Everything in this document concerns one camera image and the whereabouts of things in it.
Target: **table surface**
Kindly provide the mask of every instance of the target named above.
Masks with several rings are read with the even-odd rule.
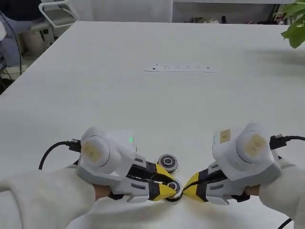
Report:
[[[138,152],[175,155],[186,183],[213,162],[214,130],[262,123],[268,134],[305,136],[305,49],[285,26],[77,22],[0,96],[0,178],[37,169],[52,144],[90,126],[133,129]],[[219,73],[145,72],[156,63],[202,63]],[[305,144],[279,153],[303,166]],[[59,147],[44,169],[78,154]],[[277,228],[286,216],[258,198],[229,206],[100,200],[69,229]]]

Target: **wire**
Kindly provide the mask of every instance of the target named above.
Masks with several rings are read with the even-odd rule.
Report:
[[[10,26],[9,22],[6,20],[5,16],[3,15],[3,13],[0,11],[0,15],[1,17],[3,18],[3,20],[5,21],[5,23],[7,23],[8,27],[10,28],[10,30],[13,32],[14,34],[14,37],[15,37],[15,41],[16,41],[16,44],[17,44],[17,48],[18,48],[18,53],[19,53],[19,76],[21,76],[22,74],[22,58],[21,58],[21,53],[20,53],[20,48],[19,48],[19,44],[18,44],[18,40],[17,40],[17,35],[15,33],[15,31],[13,30],[13,28]]]
[[[47,150],[47,152],[44,153],[44,155],[43,155],[43,157],[42,157],[42,159],[41,159],[41,161],[40,161],[40,163],[39,163],[39,168],[38,168],[39,170],[42,170],[44,161],[46,160],[46,158],[47,158],[47,156],[49,155],[49,153],[50,153],[53,149],[55,149],[56,147],[62,146],[62,145],[69,146],[70,143],[66,141],[66,142],[58,142],[58,143],[52,145],[52,146]]]
[[[288,220],[286,220],[284,223],[282,223],[282,225],[281,226],[279,226],[279,228],[278,229],[283,229],[285,226],[287,226],[287,224],[288,223],[290,223],[292,221],[292,219],[288,219]]]
[[[3,70],[6,72],[7,75],[9,75],[9,78],[10,78],[11,80],[13,80],[12,77],[11,77],[11,75],[9,74],[8,70],[6,70],[6,68],[4,68]]]
[[[287,138],[289,140],[301,140],[301,141],[305,141],[305,137],[301,137],[301,136],[287,136]]]

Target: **white chair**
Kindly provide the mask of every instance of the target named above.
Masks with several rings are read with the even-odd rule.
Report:
[[[69,0],[54,0],[53,2],[41,3],[39,10],[45,17],[45,20],[33,25],[30,28],[31,31],[42,31],[51,26],[55,29],[70,26],[74,22],[79,21],[80,18]]]

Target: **person's arm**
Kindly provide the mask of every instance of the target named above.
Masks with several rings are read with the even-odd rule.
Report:
[[[0,181],[1,229],[65,229],[109,193],[79,178],[75,166],[10,177]]]
[[[259,196],[261,202],[282,212],[295,222],[294,229],[305,228],[305,169],[280,160],[282,175],[265,186],[249,187],[248,195]]]

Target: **ball bearing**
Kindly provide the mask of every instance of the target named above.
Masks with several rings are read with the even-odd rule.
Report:
[[[165,168],[168,173],[174,173],[178,168],[178,160],[173,155],[164,154],[159,158],[158,165]]]
[[[172,182],[168,183],[167,186],[174,189],[176,191],[176,194],[173,195],[172,197],[166,198],[166,200],[170,202],[179,201],[182,198],[182,193],[183,193],[183,187],[181,182],[175,179]]]

